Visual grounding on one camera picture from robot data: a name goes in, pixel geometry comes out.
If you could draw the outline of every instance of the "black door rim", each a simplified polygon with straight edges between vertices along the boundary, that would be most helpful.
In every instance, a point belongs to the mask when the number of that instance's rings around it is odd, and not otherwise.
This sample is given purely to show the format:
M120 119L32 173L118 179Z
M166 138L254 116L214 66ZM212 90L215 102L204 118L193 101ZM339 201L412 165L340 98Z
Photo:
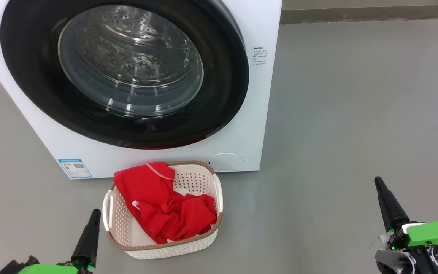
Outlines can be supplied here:
M103 5L154 12L189 36L204 66L203 83L193 100L166 116L128 117L78 91L63 72L56 43L72 17ZM111 145L165 149L198 142L232 120L248 88L248 60L240 35L209 0L10 0L0 38L10 73L35 105L65 127Z

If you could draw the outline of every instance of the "clothes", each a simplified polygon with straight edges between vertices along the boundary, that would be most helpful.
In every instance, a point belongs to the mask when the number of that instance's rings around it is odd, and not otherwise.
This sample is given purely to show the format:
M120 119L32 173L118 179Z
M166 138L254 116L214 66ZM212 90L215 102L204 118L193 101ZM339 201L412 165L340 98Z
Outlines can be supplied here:
M118 171L114 183L143 230L156 243L203 234L217 222L214 198L174 191L175 170L164 162Z

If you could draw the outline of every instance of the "blue and white sticker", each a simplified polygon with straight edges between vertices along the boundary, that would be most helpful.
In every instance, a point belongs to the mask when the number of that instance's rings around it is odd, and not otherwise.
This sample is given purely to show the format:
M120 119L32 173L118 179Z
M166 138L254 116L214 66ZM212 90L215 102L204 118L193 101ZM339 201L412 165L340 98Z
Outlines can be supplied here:
M89 170L80 159L59 159L59 163L72 179L92 178Z

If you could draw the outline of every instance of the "door glass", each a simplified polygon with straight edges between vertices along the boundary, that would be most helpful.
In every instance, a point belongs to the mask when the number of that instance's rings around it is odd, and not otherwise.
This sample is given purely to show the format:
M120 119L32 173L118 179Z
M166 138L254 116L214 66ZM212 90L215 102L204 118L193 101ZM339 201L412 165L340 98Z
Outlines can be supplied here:
M186 105L202 84L203 66L177 26L136 7L87 10L64 27L59 59L87 97L124 116L160 116Z

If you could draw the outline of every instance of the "laundry basket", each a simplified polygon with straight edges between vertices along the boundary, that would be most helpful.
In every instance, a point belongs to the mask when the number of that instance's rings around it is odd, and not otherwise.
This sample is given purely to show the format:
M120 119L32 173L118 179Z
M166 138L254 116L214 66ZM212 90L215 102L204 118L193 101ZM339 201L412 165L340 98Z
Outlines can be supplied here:
M157 244L148 236L129 212L123 196L113 184L104 196L103 222L109 241L137 259L157 259L184 255L207 248L214 242L222 220L221 182L214 170L199 161L170 162L175 170L174 188L185 188L191 193L204 193L216 201L217 222L209 232L181 241Z

